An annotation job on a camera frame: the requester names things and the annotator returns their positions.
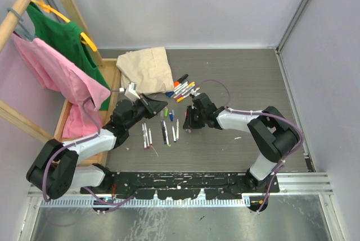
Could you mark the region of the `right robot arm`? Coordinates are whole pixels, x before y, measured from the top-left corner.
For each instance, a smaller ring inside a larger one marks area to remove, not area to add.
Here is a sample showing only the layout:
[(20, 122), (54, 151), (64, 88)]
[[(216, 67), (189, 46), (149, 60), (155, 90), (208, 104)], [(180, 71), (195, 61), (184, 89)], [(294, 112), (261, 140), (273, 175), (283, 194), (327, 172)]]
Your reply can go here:
[(225, 106), (216, 107), (205, 93), (195, 93), (191, 98), (192, 105), (186, 108), (184, 129), (208, 126), (218, 130), (243, 131), (253, 137), (260, 155), (246, 171), (245, 184), (254, 193), (262, 191), (270, 174), (303, 144), (302, 131), (273, 106), (262, 111), (240, 111)]

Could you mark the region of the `red cap white pen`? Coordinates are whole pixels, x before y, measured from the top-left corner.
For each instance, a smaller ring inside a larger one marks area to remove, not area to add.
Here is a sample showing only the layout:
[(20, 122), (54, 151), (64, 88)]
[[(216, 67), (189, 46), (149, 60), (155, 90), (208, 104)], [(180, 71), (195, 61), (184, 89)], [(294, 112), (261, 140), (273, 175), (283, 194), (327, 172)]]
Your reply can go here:
[(153, 145), (153, 141), (152, 141), (152, 132), (151, 132), (151, 129), (148, 129), (148, 139), (149, 139), (149, 145), (152, 146), (152, 145)]

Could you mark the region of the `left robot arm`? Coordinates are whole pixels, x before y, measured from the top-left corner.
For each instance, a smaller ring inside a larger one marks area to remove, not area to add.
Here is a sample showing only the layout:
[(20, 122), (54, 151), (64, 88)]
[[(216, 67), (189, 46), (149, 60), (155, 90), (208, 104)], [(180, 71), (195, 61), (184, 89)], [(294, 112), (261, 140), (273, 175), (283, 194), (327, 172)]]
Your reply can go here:
[(108, 193), (113, 181), (102, 166), (81, 166), (86, 159), (122, 145), (129, 129), (142, 119), (151, 119), (168, 103), (141, 94), (139, 99), (119, 101), (109, 122), (96, 133), (74, 141), (47, 141), (26, 174), (26, 179), (40, 189), (45, 201), (62, 197), (69, 189), (93, 187), (100, 194)]

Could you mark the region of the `green cap rainbow pen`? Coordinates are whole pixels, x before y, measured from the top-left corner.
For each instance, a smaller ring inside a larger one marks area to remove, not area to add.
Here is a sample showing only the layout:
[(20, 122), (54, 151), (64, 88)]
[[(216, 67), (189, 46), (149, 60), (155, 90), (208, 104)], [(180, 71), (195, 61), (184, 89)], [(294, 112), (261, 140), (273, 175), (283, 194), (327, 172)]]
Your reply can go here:
[(163, 125), (164, 125), (164, 131), (165, 131), (165, 141), (166, 141), (166, 145), (168, 147), (170, 147), (170, 142), (169, 142), (169, 136), (168, 136), (168, 129), (167, 129), (167, 125), (165, 120), (163, 120)]

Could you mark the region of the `grey end white marker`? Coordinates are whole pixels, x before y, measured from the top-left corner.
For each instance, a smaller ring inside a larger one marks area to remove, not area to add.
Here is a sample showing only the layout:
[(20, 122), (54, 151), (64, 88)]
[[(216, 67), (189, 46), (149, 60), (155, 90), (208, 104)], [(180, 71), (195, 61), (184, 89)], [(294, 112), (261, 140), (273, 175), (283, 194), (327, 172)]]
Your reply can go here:
[(177, 119), (177, 121), (176, 121), (175, 138), (176, 138), (176, 141), (179, 140), (179, 119)]

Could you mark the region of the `dark purple clear pen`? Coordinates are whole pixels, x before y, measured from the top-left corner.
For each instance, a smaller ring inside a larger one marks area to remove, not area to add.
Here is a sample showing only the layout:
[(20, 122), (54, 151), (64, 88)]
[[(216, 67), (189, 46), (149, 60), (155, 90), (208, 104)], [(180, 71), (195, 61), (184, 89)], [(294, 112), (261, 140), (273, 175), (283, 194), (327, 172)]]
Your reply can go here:
[(160, 125), (161, 125), (161, 133), (162, 133), (162, 137), (163, 137), (163, 142), (164, 142), (164, 144), (167, 144), (163, 120), (161, 120)]

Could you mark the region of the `blue end white marker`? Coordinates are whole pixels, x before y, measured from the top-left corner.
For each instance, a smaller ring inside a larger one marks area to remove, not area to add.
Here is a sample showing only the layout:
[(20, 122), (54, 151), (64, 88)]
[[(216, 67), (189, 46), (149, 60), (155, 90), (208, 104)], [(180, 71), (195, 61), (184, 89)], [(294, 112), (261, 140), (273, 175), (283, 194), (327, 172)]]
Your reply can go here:
[(176, 143), (177, 142), (177, 135), (176, 135), (176, 129), (174, 126), (172, 126), (172, 132), (173, 132), (173, 139), (174, 139), (174, 142)]

